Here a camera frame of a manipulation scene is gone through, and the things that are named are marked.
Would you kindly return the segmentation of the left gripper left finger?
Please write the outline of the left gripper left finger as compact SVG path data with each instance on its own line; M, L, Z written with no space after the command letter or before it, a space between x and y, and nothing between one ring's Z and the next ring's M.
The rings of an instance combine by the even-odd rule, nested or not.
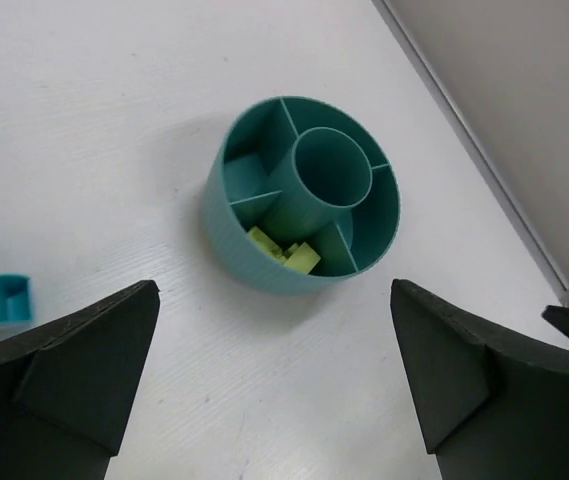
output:
M159 315L138 281L0 341L0 479L102 479L123 441Z

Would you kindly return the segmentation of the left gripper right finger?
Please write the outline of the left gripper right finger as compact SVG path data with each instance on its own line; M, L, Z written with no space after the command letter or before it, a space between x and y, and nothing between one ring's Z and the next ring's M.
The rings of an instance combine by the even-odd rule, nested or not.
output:
M569 479L569 350L393 282L426 451L445 479Z

